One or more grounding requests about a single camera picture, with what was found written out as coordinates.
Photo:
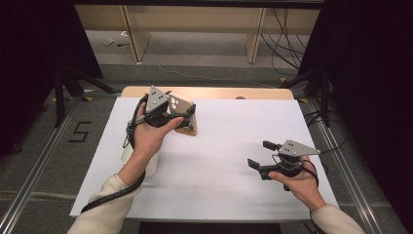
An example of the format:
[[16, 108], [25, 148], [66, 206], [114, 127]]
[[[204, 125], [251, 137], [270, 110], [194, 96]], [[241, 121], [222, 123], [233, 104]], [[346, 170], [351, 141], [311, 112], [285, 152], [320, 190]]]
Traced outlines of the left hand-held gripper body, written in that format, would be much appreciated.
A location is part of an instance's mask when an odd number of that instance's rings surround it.
[[169, 101], [170, 97], [166, 93], [152, 86], [146, 101], [144, 120], [152, 127], [160, 128], [173, 118], [182, 117], [170, 114]]

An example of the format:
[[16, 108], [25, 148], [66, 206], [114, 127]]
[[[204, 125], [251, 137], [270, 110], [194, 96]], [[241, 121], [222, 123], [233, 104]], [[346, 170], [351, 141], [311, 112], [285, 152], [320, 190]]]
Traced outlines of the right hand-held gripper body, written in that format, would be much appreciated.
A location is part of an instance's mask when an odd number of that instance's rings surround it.
[[288, 139], [284, 144], [280, 144], [280, 149], [276, 151], [277, 154], [275, 156], [280, 160], [275, 165], [259, 167], [259, 174], [263, 180], [270, 179], [270, 172], [281, 173], [288, 177], [298, 176], [305, 169], [303, 166], [303, 156], [320, 154], [320, 151], [314, 147], [291, 139]]

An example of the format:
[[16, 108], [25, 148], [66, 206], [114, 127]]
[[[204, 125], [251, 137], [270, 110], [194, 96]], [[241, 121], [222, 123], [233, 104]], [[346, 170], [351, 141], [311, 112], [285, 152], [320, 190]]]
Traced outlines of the illustrated beige phone case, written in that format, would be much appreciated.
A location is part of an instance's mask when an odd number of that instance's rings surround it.
[[177, 94], [170, 94], [169, 112], [173, 116], [182, 116], [184, 121], [175, 131], [190, 137], [195, 137], [198, 134], [198, 126], [196, 114], [189, 115], [187, 108], [195, 104], [191, 99]]

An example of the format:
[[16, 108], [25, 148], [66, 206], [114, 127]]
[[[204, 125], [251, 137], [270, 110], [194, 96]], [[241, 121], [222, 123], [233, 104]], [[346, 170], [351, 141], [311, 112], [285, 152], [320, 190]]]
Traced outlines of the white plastic storage box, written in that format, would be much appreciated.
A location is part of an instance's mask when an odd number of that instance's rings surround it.
[[153, 176], [157, 168], [159, 151], [151, 158], [133, 158], [133, 147], [128, 144], [120, 156], [123, 168], [119, 171], [119, 177], [126, 183], [132, 183], [143, 173], [146, 173], [148, 176]]

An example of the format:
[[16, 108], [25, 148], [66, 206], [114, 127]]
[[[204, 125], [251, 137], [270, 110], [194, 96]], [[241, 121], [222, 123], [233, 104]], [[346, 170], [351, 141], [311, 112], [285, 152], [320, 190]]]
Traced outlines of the person's left hand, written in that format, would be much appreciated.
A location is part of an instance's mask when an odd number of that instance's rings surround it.
[[160, 128], [147, 123], [139, 124], [134, 131], [133, 158], [151, 158], [161, 148], [165, 136], [183, 122], [182, 117], [173, 118]]

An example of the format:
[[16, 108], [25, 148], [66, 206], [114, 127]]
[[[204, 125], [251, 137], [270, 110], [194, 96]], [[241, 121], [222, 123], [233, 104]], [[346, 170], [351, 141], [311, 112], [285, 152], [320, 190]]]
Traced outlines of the person's right hand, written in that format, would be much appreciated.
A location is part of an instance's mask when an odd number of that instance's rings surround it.
[[303, 157], [305, 168], [299, 175], [288, 177], [281, 173], [271, 172], [269, 178], [286, 185], [292, 194], [301, 201], [310, 212], [326, 205], [319, 192], [319, 186], [315, 178], [316, 167], [308, 156]]

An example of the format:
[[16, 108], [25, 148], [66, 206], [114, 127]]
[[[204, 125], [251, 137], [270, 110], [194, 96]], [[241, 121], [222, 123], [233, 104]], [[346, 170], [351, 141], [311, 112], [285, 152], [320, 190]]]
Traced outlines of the black metal stand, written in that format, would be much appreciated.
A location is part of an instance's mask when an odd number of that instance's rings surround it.
[[60, 67], [56, 71], [56, 76], [54, 78], [56, 98], [56, 128], [61, 125], [65, 118], [66, 108], [64, 106], [63, 90], [67, 90], [68, 93], [75, 98], [80, 98], [85, 92], [81, 87], [79, 80], [85, 80], [87, 83], [92, 84], [93, 86], [103, 90], [108, 94], [119, 94], [121, 92], [121, 90], [111, 88], [81, 70], [71, 67]]
[[289, 89], [300, 82], [307, 81], [307, 85], [304, 89], [306, 97], [315, 97], [320, 94], [321, 108], [320, 117], [326, 127], [330, 127], [328, 120], [328, 103], [329, 103], [329, 77], [325, 70], [321, 68], [311, 68], [305, 71], [294, 79], [288, 82], [284, 82], [281, 85], [281, 89]]

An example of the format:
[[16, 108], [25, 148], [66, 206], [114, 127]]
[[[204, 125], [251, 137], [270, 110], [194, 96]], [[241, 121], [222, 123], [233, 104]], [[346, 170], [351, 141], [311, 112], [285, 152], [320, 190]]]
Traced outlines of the beige wooden shelf unit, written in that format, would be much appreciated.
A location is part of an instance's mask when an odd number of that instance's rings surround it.
[[81, 5], [75, 10], [87, 30], [126, 31], [132, 59], [143, 60], [153, 32], [240, 33], [247, 61], [254, 63], [261, 34], [310, 35], [318, 10], [281, 8]]

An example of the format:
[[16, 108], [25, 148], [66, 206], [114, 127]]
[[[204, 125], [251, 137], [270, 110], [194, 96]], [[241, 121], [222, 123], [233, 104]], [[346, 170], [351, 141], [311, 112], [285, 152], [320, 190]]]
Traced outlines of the black curtain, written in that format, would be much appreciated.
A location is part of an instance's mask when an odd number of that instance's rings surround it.
[[300, 69], [327, 72], [358, 149], [413, 232], [413, 0], [324, 0]]
[[102, 76], [73, 1], [0, 0], [0, 158], [64, 71]]

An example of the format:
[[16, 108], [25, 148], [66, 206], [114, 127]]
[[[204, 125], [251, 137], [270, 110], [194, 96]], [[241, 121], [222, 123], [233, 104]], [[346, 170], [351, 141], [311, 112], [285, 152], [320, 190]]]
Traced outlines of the aluminium floor rail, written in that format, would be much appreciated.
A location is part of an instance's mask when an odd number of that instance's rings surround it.
[[353, 204], [361, 218], [361, 221], [366, 229], [367, 234], [382, 234], [382, 229], [377, 222], [371, 206], [367, 203], [360, 186], [357, 184], [357, 179], [353, 175], [349, 164], [346, 162], [344, 154], [339, 147], [339, 143], [333, 135], [332, 131], [325, 125], [326, 116], [318, 117], [317, 126], [323, 136], [328, 150], [332, 153], [338, 171], [346, 185], [346, 188], [353, 200]]
[[34, 188], [36, 187], [40, 177], [46, 169], [55, 149], [60, 141], [68, 122], [71, 120], [72, 114], [78, 104], [81, 102], [79, 97], [73, 97], [68, 103], [67, 107], [63, 111], [64, 117], [60, 124], [54, 128], [52, 135], [43, 148], [39, 158], [34, 164], [28, 177], [23, 183], [20, 190], [17, 192], [11, 205], [6, 210], [3, 217], [0, 219], [0, 234], [11, 234], [19, 217], [24, 210]]

